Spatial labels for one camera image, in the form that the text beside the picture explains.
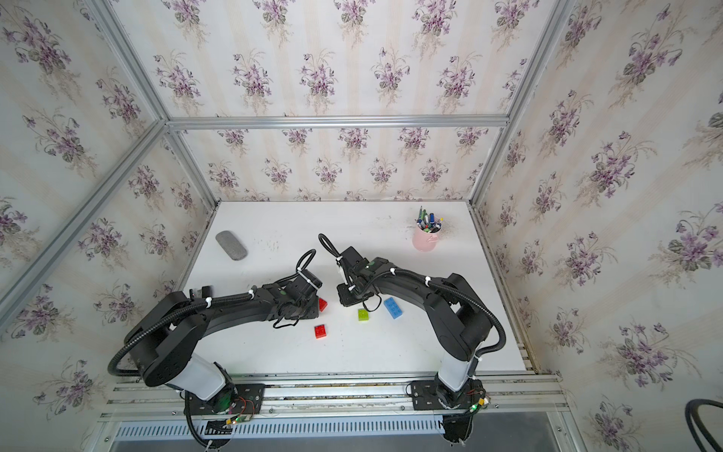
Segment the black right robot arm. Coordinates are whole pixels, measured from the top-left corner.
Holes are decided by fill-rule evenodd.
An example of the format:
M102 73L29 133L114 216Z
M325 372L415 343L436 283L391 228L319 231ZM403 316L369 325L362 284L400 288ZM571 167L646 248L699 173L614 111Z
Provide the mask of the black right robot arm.
M449 408L457 406L461 396L473 391L481 358L506 346L501 321L467 280L457 273L446 278L430 277L382 257L368 260L353 247L341 252L324 234L318 240L342 272L344 282L337 286L337 293L344 307L365 306L369 299L388 295L427 314L445 351L435 377L438 398Z

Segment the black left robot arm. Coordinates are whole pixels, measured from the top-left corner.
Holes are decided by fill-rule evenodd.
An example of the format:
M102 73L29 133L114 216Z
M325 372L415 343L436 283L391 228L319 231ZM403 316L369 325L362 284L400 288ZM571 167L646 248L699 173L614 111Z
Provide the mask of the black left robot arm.
M211 412L230 410L240 399L235 384L222 365L195 354L197 344L243 324L269 322L281 330L318 318L322 282L308 269L315 257L315 249L307 250L293 274L238 294L215 297L209 286L194 297L170 293L126 335L108 374L140 378L148 387L169 386Z

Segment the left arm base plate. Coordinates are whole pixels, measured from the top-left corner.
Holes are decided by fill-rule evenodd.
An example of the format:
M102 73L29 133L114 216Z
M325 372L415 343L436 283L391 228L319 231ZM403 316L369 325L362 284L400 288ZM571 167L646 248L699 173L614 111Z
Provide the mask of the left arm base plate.
M188 393L184 414L199 415L256 415L261 411L267 386L261 383L227 385L218 395L207 401Z

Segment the blue long lego brick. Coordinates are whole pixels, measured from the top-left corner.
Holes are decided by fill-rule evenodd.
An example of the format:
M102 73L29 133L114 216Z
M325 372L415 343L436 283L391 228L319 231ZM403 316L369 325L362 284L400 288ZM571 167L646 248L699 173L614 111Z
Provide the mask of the blue long lego brick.
M394 298L385 299L383 301L383 305L391 318L397 319L403 315L403 311L401 310L400 306L397 304Z

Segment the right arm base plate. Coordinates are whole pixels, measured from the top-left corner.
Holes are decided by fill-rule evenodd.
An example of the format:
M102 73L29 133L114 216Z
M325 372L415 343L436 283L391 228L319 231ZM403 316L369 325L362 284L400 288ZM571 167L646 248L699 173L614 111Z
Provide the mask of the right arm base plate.
M406 394L412 399L415 411L465 410L477 412L490 404L487 392L480 380L468 379L461 389L453 391L439 379L413 380Z

